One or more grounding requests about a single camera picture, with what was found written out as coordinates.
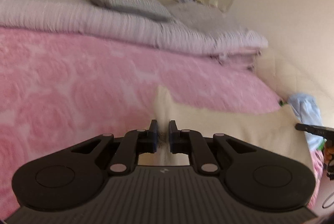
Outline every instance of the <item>beige cloth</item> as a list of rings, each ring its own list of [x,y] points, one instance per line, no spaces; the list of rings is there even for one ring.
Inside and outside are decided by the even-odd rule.
[[[299,161],[313,170],[304,132],[295,130],[294,126],[299,120],[290,105],[263,115],[224,113],[175,103],[169,91],[159,87],[155,100],[155,116],[162,141],[168,142],[168,123],[175,120],[178,129],[196,130],[205,137],[224,133]],[[140,164],[187,165],[189,161],[185,154],[171,154],[169,146],[162,142],[158,154],[143,155]]]

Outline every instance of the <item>light blue cloth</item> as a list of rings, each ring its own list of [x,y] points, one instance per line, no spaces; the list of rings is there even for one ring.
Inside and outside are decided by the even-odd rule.
[[[293,107],[295,115],[303,124],[322,126],[320,110],[314,97],[297,93],[289,97],[288,103]],[[308,132],[305,132],[305,136],[310,151],[315,151],[324,141],[323,137]]]

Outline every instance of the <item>beige wall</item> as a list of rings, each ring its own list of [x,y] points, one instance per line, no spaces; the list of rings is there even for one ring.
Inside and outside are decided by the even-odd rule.
[[[334,99],[334,0],[234,0],[229,13]]]

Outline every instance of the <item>pink rose pattern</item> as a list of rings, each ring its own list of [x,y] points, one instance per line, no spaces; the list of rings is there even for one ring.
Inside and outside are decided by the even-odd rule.
[[[248,71],[79,34],[0,28],[0,218],[22,164],[103,132],[145,128],[159,84],[181,103],[266,113],[278,96]]]

